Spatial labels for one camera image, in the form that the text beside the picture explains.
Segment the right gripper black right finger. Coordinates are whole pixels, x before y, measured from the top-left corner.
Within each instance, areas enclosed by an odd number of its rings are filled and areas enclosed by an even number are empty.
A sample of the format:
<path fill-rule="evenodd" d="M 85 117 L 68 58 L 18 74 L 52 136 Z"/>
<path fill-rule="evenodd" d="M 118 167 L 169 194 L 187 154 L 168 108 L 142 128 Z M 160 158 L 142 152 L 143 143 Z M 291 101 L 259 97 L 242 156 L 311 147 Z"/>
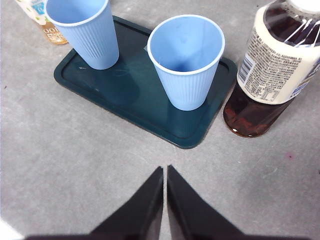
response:
<path fill-rule="evenodd" d="M 185 238 L 244 236 L 204 201 L 173 165 L 167 167 L 167 201 Z"/>

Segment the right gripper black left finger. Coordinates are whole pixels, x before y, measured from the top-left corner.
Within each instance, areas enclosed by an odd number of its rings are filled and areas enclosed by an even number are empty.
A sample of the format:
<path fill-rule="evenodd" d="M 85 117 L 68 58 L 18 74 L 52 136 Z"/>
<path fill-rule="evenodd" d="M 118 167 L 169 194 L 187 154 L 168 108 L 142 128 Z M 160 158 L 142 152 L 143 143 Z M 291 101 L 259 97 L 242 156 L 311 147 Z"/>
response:
<path fill-rule="evenodd" d="M 164 173 L 157 167 L 132 197 L 93 231 L 93 235 L 147 235 L 163 211 Z"/>

